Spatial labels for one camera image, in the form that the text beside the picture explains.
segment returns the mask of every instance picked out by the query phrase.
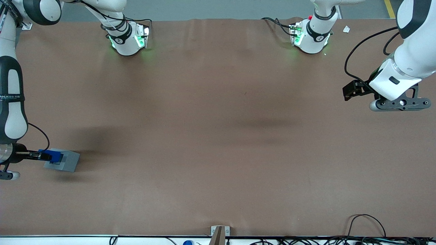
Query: brown table surface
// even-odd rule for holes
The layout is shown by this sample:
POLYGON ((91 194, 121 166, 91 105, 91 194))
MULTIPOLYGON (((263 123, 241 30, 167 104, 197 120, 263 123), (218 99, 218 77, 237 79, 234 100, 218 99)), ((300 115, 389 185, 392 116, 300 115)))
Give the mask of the brown table surface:
MULTIPOLYGON (((156 22, 149 49, 122 57, 99 23, 34 25, 17 47, 27 117, 81 161, 75 173, 11 166, 21 179, 0 183, 0 233, 201 235, 222 224, 343 235, 368 213, 388 236, 434 236, 436 107, 377 113, 371 95, 342 97, 350 50, 391 26, 340 20, 308 55, 262 20, 156 22)), ((365 43, 350 71, 368 77, 392 34, 365 43)), ((434 80, 422 97, 436 98, 434 80)), ((33 128, 20 142, 46 144, 33 128)), ((352 235, 381 233, 363 218, 352 235)))

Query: yellow floor stripe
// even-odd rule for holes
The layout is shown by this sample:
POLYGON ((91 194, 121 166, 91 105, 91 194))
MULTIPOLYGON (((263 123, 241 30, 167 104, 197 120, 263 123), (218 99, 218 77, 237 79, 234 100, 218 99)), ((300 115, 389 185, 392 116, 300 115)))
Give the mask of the yellow floor stripe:
POLYGON ((389 18, 395 19, 395 13, 392 9, 392 4, 390 0, 385 0, 386 9, 388 10, 389 18))

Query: green led light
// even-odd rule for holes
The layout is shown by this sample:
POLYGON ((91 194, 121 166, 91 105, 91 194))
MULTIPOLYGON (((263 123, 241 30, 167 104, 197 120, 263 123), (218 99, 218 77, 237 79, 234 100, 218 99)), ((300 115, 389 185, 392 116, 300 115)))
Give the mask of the green led light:
POLYGON ((144 47, 144 38, 142 38, 142 37, 137 37, 137 36, 135 36, 135 38, 136 38, 136 42, 138 43, 138 46, 139 46, 140 48, 144 47))
POLYGON ((330 37, 330 34, 327 36, 326 41, 324 42, 324 46, 327 45, 328 38, 330 37))
POLYGON ((298 35, 295 37, 295 45, 300 45, 301 41, 303 40, 304 35, 298 35))
POLYGON ((112 48, 116 48, 115 47, 115 44, 113 43, 113 41, 112 41, 112 38, 109 36, 109 40, 110 40, 110 42, 112 43, 112 48))

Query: gray block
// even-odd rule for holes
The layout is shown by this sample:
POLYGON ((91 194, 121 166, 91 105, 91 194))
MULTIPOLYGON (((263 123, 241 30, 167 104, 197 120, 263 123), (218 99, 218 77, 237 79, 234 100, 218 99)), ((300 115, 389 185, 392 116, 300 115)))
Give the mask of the gray block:
POLYGON ((59 163, 45 162, 45 168, 51 168, 61 171, 74 172, 76 170, 77 163, 79 162, 80 154, 72 152, 70 150, 61 150, 51 148, 52 151, 58 151, 63 154, 62 160, 59 163))

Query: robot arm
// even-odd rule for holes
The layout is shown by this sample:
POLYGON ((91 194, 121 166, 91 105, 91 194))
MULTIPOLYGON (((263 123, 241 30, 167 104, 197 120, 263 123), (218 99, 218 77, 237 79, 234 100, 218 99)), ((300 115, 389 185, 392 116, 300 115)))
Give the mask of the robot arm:
MULTIPOLYGON (((133 55, 145 47, 148 28, 127 21, 121 13, 126 0, 70 0, 82 3, 101 21, 112 46, 121 55, 133 55)), ((0 144, 16 142, 27 132, 23 75, 15 54, 15 28, 23 20, 53 25, 61 18, 59 0, 0 0, 0 144)))
MULTIPOLYGON (((126 0, 67 0, 81 3, 102 23, 112 46, 121 55, 133 55, 146 46, 149 28, 127 20, 121 12, 126 0)), ((24 112, 23 74, 15 54, 15 29, 23 23, 53 25, 61 18, 59 0, 0 0, 0 179, 19 174, 7 171, 10 163, 23 159, 47 161, 49 168, 71 171, 78 154, 70 151, 27 150, 16 143, 27 132, 24 112)))
POLYGON ((291 42, 305 53, 316 54, 327 45, 331 28, 338 18, 336 5, 357 4, 365 0, 310 1, 315 5, 315 12, 311 19, 296 23, 298 29, 293 31, 293 34, 297 36, 291 37, 291 42))
POLYGON ((436 0, 405 0, 397 13, 397 25, 404 39, 382 65, 365 81, 352 81, 344 87, 345 100, 374 93, 373 111, 422 110, 430 107, 418 98, 418 83, 436 71, 436 0), (408 89, 412 97, 406 96, 408 89))

